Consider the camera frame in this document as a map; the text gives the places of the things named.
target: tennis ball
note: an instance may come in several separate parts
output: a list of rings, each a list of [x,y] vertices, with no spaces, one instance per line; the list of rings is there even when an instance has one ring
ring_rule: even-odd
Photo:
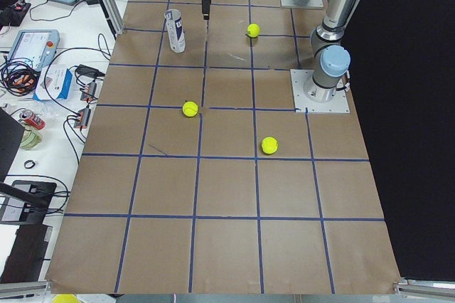
[[[251,23],[247,29],[247,36],[249,36],[250,38],[256,38],[259,36],[260,32],[261,28],[259,27],[259,25],[256,23]]]
[[[198,105],[195,102],[186,102],[183,104],[182,111],[187,117],[194,117],[198,114]]]
[[[278,141],[274,137],[265,137],[261,142],[264,154],[271,155],[278,150]]]
[[[80,300],[74,294],[58,294],[52,303],[80,303]]]

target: metal plate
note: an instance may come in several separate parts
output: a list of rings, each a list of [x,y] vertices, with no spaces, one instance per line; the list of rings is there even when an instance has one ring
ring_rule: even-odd
[[[322,0],[281,0],[281,2],[283,8],[322,9],[324,7]]]
[[[349,113],[348,100],[344,91],[338,91],[330,102],[321,104],[309,99],[304,93],[304,83],[311,77],[313,70],[291,70],[292,92],[296,112],[305,113]]]

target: table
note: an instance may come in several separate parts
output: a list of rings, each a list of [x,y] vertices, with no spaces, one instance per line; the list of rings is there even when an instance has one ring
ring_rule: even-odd
[[[163,32],[171,7],[182,54]],[[391,292],[400,274],[350,93],[350,114],[294,110],[289,69],[312,68],[323,12],[213,0],[206,25],[199,0],[129,0],[127,13],[143,14],[125,15],[109,64],[53,291]],[[266,156],[270,135],[280,147]]]
[[[32,6],[35,6],[42,1],[43,0],[30,0],[30,2],[32,2]],[[116,2],[119,6],[120,12],[123,14],[126,8],[127,0],[116,0]],[[69,10],[69,6],[49,2],[45,6],[38,7],[36,11],[33,11],[33,17],[42,17],[41,15],[46,15],[46,17],[59,17],[68,14]],[[8,51],[19,30],[40,28],[52,28],[59,30],[60,44],[58,46],[57,53],[65,50],[66,48],[74,47],[98,48],[97,36],[99,33],[103,33],[106,36],[107,47],[110,50],[112,50],[115,43],[100,6],[96,5],[87,7],[85,4],[81,4],[76,8],[72,16],[59,21],[36,22],[30,20],[30,16],[27,15],[20,27],[11,27],[10,31],[8,31],[8,27],[4,27],[1,32],[4,33],[8,31],[8,33],[0,36],[0,48]],[[103,51],[106,52],[106,47],[103,45],[102,47]],[[108,61],[103,58],[101,53],[90,50],[69,51],[62,54],[62,56],[60,56],[55,62],[55,64],[67,65],[68,67],[74,64],[79,65],[81,63],[97,68],[102,72],[105,72],[108,66]],[[73,78],[69,97],[67,100],[61,102],[72,110],[80,110],[85,106],[84,103],[80,101],[80,91],[78,88],[79,86],[75,84],[75,79]],[[97,95],[100,93],[100,88],[101,83],[98,85]],[[39,174],[56,177],[63,181],[68,188],[71,189],[73,179],[77,171],[77,163],[70,144],[63,134],[62,128],[62,123],[69,112],[66,112],[63,108],[57,106],[53,102],[36,102],[31,99],[31,96],[18,99],[10,94],[6,94],[0,98],[0,104],[8,104],[9,112],[13,112],[20,107],[33,110],[34,112],[41,114],[41,117],[46,122],[46,127],[42,131],[43,141],[33,150],[25,151],[20,149],[16,155],[13,165],[11,166],[11,170],[9,172],[10,174],[19,174],[23,176],[8,177],[6,179],[6,183],[11,184],[15,179],[52,181],[50,179],[25,177],[25,175]],[[82,143],[80,143],[73,135],[70,136],[72,136],[72,140],[78,154],[81,154],[83,149]],[[30,170],[24,169],[23,163],[27,159],[33,159],[36,161],[37,166]],[[62,189],[63,187],[58,184],[58,190]],[[54,198],[50,207],[58,207],[61,203],[62,199]],[[61,216],[48,216],[43,222],[45,225],[53,227],[53,233],[51,235],[48,251],[46,253],[46,259],[48,260],[53,252],[61,219]],[[0,225],[0,236],[2,239],[2,249],[0,250],[1,270],[3,270],[4,261],[9,255],[13,245],[14,233],[16,229],[17,226]],[[44,278],[44,274],[47,271],[49,263],[48,260],[44,262],[40,280]]]

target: floor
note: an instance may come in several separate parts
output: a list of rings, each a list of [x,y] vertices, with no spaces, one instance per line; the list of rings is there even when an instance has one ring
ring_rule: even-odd
[[[182,13],[180,54],[169,8]],[[47,274],[54,292],[392,292],[400,275],[352,97],[350,114],[294,110],[289,69],[313,67],[322,17],[213,0],[206,23],[199,0],[129,0]],[[279,141],[271,156],[266,136]]]

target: dark background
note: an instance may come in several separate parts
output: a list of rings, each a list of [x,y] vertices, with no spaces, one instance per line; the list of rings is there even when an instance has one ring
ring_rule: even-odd
[[[355,104],[403,277],[455,280],[455,0],[362,0]]]

